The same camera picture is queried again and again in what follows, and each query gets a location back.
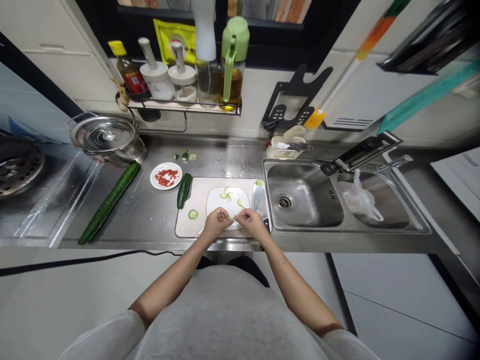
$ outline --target faucet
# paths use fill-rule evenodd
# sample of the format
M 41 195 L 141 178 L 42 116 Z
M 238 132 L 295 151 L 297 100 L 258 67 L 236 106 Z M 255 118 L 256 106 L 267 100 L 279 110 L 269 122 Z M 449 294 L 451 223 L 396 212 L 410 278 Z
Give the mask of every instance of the faucet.
M 367 137 L 337 159 L 320 166 L 320 169 L 328 176 L 336 172 L 349 173 L 401 142 L 390 131 L 384 131 L 378 136 Z
M 402 157 L 399 157 L 397 160 L 393 160 L 392 162 L 386 164 L 386 165 L 382 165 L 382 166 L 378 166 L 376 168 L 376 170 L 379 172 L 379 173 L 382 173 L 388 169 L 391 169 L 391 168 L 399 168 L 400 166 L 402 166 L 403 164 L 406 164 L 406 163 L 409 163 L 411 161 L 413 161 L 414 158 L 411 157 L 410 155 L 403 155 Z

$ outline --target person's right hand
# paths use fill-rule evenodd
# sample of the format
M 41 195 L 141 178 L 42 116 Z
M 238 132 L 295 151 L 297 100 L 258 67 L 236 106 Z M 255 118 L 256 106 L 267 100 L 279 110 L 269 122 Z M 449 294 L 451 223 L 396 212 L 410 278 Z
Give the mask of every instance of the person's right hand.
M 250 208 L 243 209 L 235 216 L 235 220 L 260 244 L 272 238 L 260 214 Z

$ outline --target chopped red chili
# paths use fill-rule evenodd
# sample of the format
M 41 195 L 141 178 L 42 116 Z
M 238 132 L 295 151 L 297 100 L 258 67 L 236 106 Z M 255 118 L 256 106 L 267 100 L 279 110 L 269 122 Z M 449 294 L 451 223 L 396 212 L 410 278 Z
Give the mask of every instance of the chopped red chili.
M 174 180 L 178 178 L 177 176 L 178 173 L 179 173 L 178 170 L 172 170 L 172 169 L 162 170 L 162 171 L 159 171 L 157 175 L 155 175 L 155 179 L 158 181 L 159 185 L 169 188 L 173 184 L 175 184 Z

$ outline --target white plate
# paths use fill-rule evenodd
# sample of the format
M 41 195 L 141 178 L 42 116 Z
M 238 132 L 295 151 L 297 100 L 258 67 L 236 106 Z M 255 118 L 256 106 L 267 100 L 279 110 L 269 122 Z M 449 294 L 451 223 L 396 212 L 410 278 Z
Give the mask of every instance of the white plate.
M 230 202 L 227 202 L 227 199 L 222 199 L 220 197 L 220 194 L 225 194 L 225 187 L 216 187 L 210 190 L 208 198 L 206 199 L 207 216 L 216 208 L 221 207 L 224 208 L 228 212 L 228 215 L 233 219 L 235 215 L 238 215 L 242 211 L 242 206 L 244 208 L 250 207 L 249 197 L 244 189 L 239 187 L 228 187 L 227 192 L 233 193 Z M 241 199 L 242 206 L 238 204 L 239 199 Z M 244 227 L 234 219 L 233 224 L 227 227 L 225 231 L 239 230 L 243 228 Z
M 159 181 L 155 178 L 155 175 L 157 175 L 162 170 L 177 170 L 178 171 L 177 178 L 174 180 L 175 182 L 173 183 L 172 186 L 166 187 L 166 186 L 160 185 Z M 150 183 L 156 189 L 170 190 L 170 189 L 173 189 L 174 187 L 176 187 L 178 184 L 180 184 L 180 181 L 182 181 L 182 175 L 183 175 L 182 168 L 180 166 L 178 166 L 178 164 L 176 164 L 174 162 L 164 162 L 163 164 L 158 165 L 156 168 L 154 168 L 152 170 L 152 172 L 150 173 Z

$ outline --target sink drain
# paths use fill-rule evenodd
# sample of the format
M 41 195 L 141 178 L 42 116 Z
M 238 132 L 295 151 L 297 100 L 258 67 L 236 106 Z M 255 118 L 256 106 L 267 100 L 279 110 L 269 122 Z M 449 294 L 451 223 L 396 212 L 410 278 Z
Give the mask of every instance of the sink drain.
M 276 203 L 280 207 L 280 209 L 285 211 L 290 211 L 294 208 L 294 199 L 287 194 L 280 194 L 276 198 Z

